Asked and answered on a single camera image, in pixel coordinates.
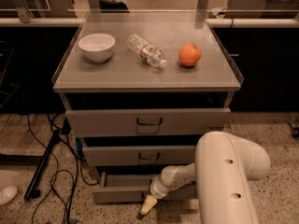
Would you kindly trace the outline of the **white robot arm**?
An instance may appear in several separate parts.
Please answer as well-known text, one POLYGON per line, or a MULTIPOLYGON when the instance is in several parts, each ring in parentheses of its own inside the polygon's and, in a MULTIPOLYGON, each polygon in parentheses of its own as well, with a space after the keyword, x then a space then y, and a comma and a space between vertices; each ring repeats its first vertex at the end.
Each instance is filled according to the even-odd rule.
POLYGON ((206 133, 196 145, 193 163, 167 166, 153 177, 139 215, 194 181, 201 224, 259 224, 249 182, 266 176, 270 167, 260 145, 225 132, 206 133))

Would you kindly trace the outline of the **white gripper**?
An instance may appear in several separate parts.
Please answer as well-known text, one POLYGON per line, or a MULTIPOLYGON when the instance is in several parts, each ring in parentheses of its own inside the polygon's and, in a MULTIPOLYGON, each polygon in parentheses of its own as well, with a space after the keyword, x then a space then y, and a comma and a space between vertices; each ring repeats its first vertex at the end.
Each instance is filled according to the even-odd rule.
POLYGON ((138 219, 142 219, 146 216, 150 210, 157 204, 158 199, 162 199, 167 196, 171 191, 172 179, 165 175, 156 175, 153 177, 149 186, 149 192, 141 205, 141 208, 137 214, 138 219))

